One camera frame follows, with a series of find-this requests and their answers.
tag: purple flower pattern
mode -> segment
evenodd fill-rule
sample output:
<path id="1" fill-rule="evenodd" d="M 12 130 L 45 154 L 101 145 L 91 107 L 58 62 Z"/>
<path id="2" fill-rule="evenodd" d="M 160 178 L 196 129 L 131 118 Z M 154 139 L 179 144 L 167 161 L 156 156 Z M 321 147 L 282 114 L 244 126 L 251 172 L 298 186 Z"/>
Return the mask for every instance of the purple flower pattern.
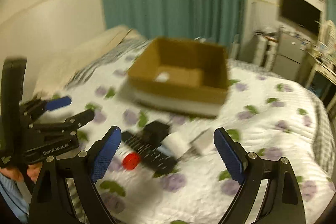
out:
<path id="1" fill-rule="evenodd" d="M 253 114 L 249 111 L 242 111 L 237 114 L 239 120 L 246 120 L 252 118 Z"/>
<path id="2" fill-rule="evenodd" d="M 307 180 L 301 187 L 301 195 L 304 201 L 310 201 L 317 192 L 316 182 L 313 180 Z"/>
<path id="3" fill-rule="evenodd" d="M 176 124 L 178 126 L 181 126 L 185 123 L 186 117 L 182 115 L 177 115 L 177 114 L 170 114 L 170 121 L 173 124 Z"/>
<path id="4" fill-rule="evenodd" d="M 266 80 L 266 76 L 264 76 L 264 75 L 258 75 L 257 76 L 257 78 L 259 79 L 259 80 Z"/>
<path id="5" fill-rule="evenodd" d="M 186 185 L 186 177 L 181 173 L 173 173 L 163 176 L 160 182 L 164 190 L 176 193 L 180 188 Z"/>
<path id="6" fill-rule="evenodd" d="M 97 97 L 104 97 L 107 93 L 107 88 L 105 88 L 104 86 L 100 86 L 95 90 L 94 93 Z"/>
<path id="7" fill-rule="evenodd" d="M 271 106 L 274 106 L 274 107 L 284 107 L 285 103 L 283 101 L 274 101 L 274 102 L 272 102 Z"/>
<path id="8" fill-rule="evenodd" d="M 124 77 L 126 75 L 127 71 L 123 70 L 123 69 L 116 69 L 113 72 L 113 75 L 115 76 L 119 76 L 119 77 Z"/>
<path id="9" fill-rule="evenodd" d="M 128 126 L 133 126 L 138 122 L 138 115 L 130 109 L 125 110 L 123 113 L 123 118 L 125 124 Z"/>
<path id="10" fill-rule="evenodd" d="M 237 194 L 240 184 L 233 179 L 226 179 L 221 185 L 221 191 L 228 196 L 234 196 Z"/>
<path id="11" fill-rule="evenodd" d="M 134 55 L 134 54 L 130 54 L 130 55 L 128 55 L 128 56 L 126 56 L 125 57 L 125 61 L 127 61 L 127 62 L 131 62 L 131 61 L 133 61 L 134 59 L 136 59 L 136 55 Z"/>
<path id="12" fill-rule="evenodd" d="M 276 129 L 285 131 L 286 129 L 288 129 L 288 123 L 285 120 L 280 120 L 278 121 L 278 123 L 275 125 Z"/>
<path id="13" fill-rule="evenodd" d="M 241 83 L 241 82 L 239 82 L 239 83 L 236 83 L 236 89 L 238 90 L 238 91 L 245 91 L 245 90 L 248 90 L 248 85 L 247 84 L 244 84 L 244 83 Z"/>
<path id="14" fill-rule="evenodd" d="M 124 167 L 121 164 L 121 161 L 116 156 L 114 156 L 113 159 L 111 160 L 108 170 L 110 172 L 113 172 L 113 171 L 121 171 L 123 169 Z"/>
<path id="15" fill-rule="evenodd" d="M 292 92 L 293 91 L 293 88 L 288 84 L 283 84 L 282 87 L 286 92 Z"/>
<path id="16" fill-rule="evenodd" d="M 119 214 L 125 210 L 125 202 L 116 193 L 105 192 L 102 193 L 100 197 L 106 208 L 111 210 L 112 212 Z"/>
<path id="17" fill-rule="evenodd" d="M 100 109 L 95 109 L 93 121 L 96 123 L 103 123 L 106 121 L 106 116 Z"/>
<path id="18" fill-rule="evenodd" d="M 278 147 L 270 147 L 265 149 L 264 155 L 268 160 L 278 161 L 282 157 L 282 150 Z"/>
<path id="19" fill-rule="evenodd" d="M 303 115 L 303 124 L 306 126 L 306 127 L 310 127 L 312 121 L 311 121 L 311 118 L 309 115 Z"/>

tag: black gripper frame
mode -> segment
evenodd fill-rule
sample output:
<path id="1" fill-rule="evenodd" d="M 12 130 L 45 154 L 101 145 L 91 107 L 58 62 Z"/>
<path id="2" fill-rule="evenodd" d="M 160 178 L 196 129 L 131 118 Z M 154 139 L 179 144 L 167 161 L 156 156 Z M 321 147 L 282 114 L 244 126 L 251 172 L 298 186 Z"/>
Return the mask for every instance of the black gripper frame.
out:
<path id="1" fill-rule="evenodd" d="M 69 117 L 63 123 L 36 123 L 49 100 L 34 98 L 20 105 L 26 70 L 25 58 L 7 58 L 1 79 L 0 168 L 16 166 L 32 193 L 34 183 L 27 165 L 42 162 L 79 147 L 77 130 L 93 120 L 92 110 Z"/>
<path id="2" fill-rule="evenodd" d="M 223 128 L 219 130 L 241 161 L 245 177 L 219 224 L 246 222 L 263 179 L 268 179 L 268 186 L 254 223 L 305 224 L 302 197 L 290 162 L 286 158 L 280 158 L 279 161 L 263 160 L 256 153 L 247 153 Z M 96 141 L 84 157 L 77 154 L 71 159 L 44 162 L 31 200 L 29 224 L 80 224 L 71 202 L 66 177 L 74 179 L 91 224 L 116 223 L 90 179 L 92 163 L 109 138 L 109 132 L 101 141 Z"/>
<path id="3" fill-rule="evenodd" d="M 218 129 L 235 151 L 243 165 L 245 180 L 218 224 L 244 224 L 251 212 L 263 179 L 268 180 L 266 193 L 255 224 L 305 224 L 300 188 L 287 158 L 278 161 L 261 159 L 256 153 L 247 153 L 240 143 L 234 142 L 224 128 Z"/>
<path id="4" fill-rule="evenodd" d="M 29 224 L 81 224 L 66 178 L 73 178 L 80 202 L 90 224 L 117 224 L 106 209 L 90 178 L 95 158 L 117 127 L 112 126 L 89 151 L 68 159 L 45 161 L 35 185 L 29 210 Z"/>

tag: black remote control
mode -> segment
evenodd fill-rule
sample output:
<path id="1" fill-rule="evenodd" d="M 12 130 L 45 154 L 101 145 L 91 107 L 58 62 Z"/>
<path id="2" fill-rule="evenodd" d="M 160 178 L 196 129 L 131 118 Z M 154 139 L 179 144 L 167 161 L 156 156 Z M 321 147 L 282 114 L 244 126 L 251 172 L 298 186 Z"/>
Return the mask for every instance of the black remote control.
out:
<path id="1" fill-rule="evenodd" d="M 155 172 L 163 175 L 169 174 L 177 164 L 177 161 L 173 157 L 159 152 L 154 146 L 145 143 L 142 139 L 129 131 L 121 133 L 121 139 L 126 145 L 139 154 L 144 165 Z"/>

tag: red bottle cap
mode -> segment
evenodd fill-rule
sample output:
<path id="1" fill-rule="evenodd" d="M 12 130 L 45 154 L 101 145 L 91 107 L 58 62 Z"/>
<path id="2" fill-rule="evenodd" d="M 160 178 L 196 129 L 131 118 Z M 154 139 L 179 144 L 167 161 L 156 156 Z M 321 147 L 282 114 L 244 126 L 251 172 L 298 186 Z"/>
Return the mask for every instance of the red bottle cap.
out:
<path id="1" fill-rule="evenodd" d="M 135 167 L 137 167 L 139 162 L 140 156 L 137 153 L 132 152 L 124 157 L 122 165 L 126 170 L 133 170 Z"/>

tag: cable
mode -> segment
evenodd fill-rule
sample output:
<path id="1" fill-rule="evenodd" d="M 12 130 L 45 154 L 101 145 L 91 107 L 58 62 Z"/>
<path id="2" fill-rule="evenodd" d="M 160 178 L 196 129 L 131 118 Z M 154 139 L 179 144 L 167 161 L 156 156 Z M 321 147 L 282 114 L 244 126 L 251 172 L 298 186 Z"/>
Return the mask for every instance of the cable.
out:
<path id="1" fill-rule="evenodd" d="M 2 184 L 2 181 L 0 180 L 0 185 L 2 187 L 2 189 L 5 191 L 5 193 L 7 194 L 7 196 L 9 197 L 9 199 L 14 203 L 14 205 L 21 211 L 23 212 L 27 217 L 28 217 L 28 214 L 26 212 L 24 212 L 15 202 L 14 200 L 12 200 L 11 196 L 9 195 L 9 193 L 7 192 L 5 186 Z"/>

